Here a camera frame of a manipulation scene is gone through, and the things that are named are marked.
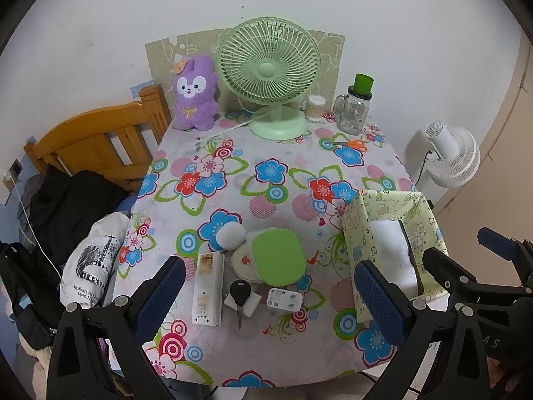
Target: wooden headboard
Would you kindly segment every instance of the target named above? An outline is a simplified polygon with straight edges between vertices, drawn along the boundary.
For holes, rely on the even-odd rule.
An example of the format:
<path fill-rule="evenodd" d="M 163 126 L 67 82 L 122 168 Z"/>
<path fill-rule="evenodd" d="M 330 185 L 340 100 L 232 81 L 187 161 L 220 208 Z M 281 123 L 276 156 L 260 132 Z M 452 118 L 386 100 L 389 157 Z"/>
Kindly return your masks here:
<path fill-rule="evenodd" d="M 140 90 L 140 102 L 109 106 L 72 117 L 50 130 L 39 142 L 28 142 L 26 154 L 43 173 L 46 164 L 76 174 L 92 170 L 128 191 L 137 191 L 152 161 L 139 125 L 148 123 L 157 144 L 171 117 L 161 85 Z M 115 132 L 131 164 L 125 165 L 109 139 Z"/>

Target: black cable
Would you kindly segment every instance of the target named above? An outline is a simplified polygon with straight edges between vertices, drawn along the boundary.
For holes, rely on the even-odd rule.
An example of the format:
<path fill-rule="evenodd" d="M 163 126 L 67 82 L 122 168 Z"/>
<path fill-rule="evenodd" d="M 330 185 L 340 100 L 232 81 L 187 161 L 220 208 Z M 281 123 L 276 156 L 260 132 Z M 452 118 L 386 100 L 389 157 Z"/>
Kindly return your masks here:
<path fill-rule="evenodd" d="M 372 376 L 370 376 L 369 374 L 367 374 L 367 373 L 365 373 L 365 372 L 363 372 L 363 371 L 361 371 L 360 374 L 362 374 L 365 378 L 370 379 L 372 382 L 377 383 L 377 379 L 374 379 L 374 378 L 373 378 Z M 418 391 L 418 390 L 415 389 L 415 388 L 411 388 L 411 387 L 409 387 L 409 390 L 411 390 L 413 393 L 420 394 L 420 391 Z"/>
<path fill-rule="evenodd" d="M 214 388 L 211 390 L 211 392 L 210 392 L 209 394 L 207 394 L 207 395 L 204 397 L 204 400 L 207 400 L 208 398 L 210 398 L 210 397 L 213 395 L 213 393 L 214 393 L 215 391 L 217 391 L 217 388 L 218 388 L 218 387 L 214 387 Z"/>
<path fill-rule="evenodd" d="M 415 186 L 417 186 L 418 183 L 420 182 L 420 178 L 422 177 L 422 172 L 424 171 L 424 165 L 426 165 L 427 155 L 429 155 L 430 153 L 431 153 L 431 150 L 428 150 L 426 153 L 426 156 L 424 156 L 424 162 L 422 163 L 422 168 L 420 169 L 420 174 L 418 175 L 418 179 L 416 180 Z"/>

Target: backpack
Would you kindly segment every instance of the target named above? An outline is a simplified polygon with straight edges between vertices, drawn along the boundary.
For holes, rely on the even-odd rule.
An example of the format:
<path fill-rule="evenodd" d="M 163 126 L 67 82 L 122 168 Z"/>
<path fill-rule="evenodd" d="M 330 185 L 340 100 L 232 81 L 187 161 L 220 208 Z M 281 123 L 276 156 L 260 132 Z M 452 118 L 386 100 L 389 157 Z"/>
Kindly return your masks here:
<path fill-rule="evenodd" d="M 18 242 L 0 242 L 0 277 L 20 334 L 34 350 L 51 345 L 65 307 L 35 257 Z"/>

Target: fan base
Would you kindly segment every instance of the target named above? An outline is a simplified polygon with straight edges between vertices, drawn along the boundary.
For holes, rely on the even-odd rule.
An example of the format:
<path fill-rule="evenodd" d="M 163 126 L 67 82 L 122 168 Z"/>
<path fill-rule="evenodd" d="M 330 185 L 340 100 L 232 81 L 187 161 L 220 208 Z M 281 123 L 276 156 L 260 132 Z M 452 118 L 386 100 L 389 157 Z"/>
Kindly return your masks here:
<path fill-rule="evenodd" d="M 268 140 L 292 140 L 303 135 L 307 130 L 307 120 L 301 111 L 288 106 L 277 105 L 268 116 L 260 117 L 272 111 L 272 106 L 265 106 L 254 113 L 258 117 L 248 125 L 250 130 Z"/>

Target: fan center cap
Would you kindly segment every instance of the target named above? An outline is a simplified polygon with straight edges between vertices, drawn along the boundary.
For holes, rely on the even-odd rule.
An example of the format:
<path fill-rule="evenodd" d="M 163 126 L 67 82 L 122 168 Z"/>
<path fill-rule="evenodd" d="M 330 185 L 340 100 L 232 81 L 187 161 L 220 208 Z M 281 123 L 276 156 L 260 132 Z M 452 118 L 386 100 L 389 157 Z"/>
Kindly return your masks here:
<path fill-rule="evenodd" d="M 261 63 L 258 67 L 258 73 L 263 78 L 272 78 L 275 75 L 275 67 L 269 62 Z"/>

